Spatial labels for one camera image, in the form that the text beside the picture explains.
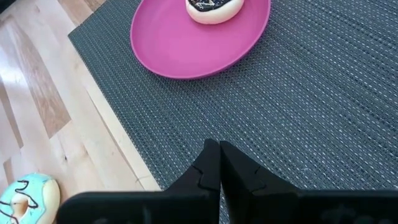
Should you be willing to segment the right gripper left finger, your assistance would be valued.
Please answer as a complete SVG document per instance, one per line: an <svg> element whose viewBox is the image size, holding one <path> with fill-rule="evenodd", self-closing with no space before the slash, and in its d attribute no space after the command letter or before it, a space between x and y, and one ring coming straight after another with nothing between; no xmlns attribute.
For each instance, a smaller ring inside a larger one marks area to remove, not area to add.
<svg viewBox="0 0 398 224"><path fill-rule="evenodd" d="M218 223L220 165L220 145L207 139L166 190L83 192L60 206L57 223Z"/></svg>

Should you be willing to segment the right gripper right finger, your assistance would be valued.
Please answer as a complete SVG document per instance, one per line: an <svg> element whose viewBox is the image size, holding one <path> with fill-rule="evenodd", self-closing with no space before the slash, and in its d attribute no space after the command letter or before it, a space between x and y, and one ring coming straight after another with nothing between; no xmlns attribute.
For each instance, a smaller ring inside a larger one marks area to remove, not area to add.
<svg viewBox="0 0 398 224"><path fill-rule="evenodd" d="M397 223L395 190L305 190L222 141L221 185L231 223Z"/></svg>

